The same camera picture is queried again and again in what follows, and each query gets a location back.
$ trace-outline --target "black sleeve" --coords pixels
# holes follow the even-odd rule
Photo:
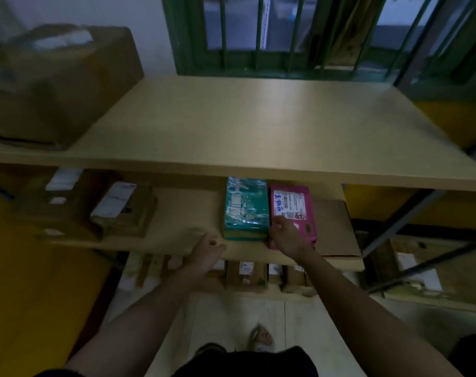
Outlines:
[[[50,369],[35,375],[34,377],[84,377],[82,374],[67,369]]]

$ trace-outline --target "magenta package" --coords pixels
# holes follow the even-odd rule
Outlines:
[[[299,232],[310,240],[316,242],[316,227],[311,206],[311,196],[307,186],[271,185],[271,216],[283,215],[292,220]],[[270,249],[276,249],[270,239]]]

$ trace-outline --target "green package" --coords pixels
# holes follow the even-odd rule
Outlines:
[[[270,226],[266,180],[227,179],[224,238],[235,241],[261,241]]]

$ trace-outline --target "person's left hand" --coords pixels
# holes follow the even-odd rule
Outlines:
[[[187,264],[197,266],[203,275],[215,266],[226,248],[224,244],[217,245],[216,238],[214,234],[205,233],[187,257]]]

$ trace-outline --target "dark clothing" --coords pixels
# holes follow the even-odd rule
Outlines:
[[[318,377],[316,367],[302,348],[295,346],[279,353],[222,352],[209,348],[196,355],[173,377],[194,376]],[[47,370],[36,377],[82,377],[68,370]]]

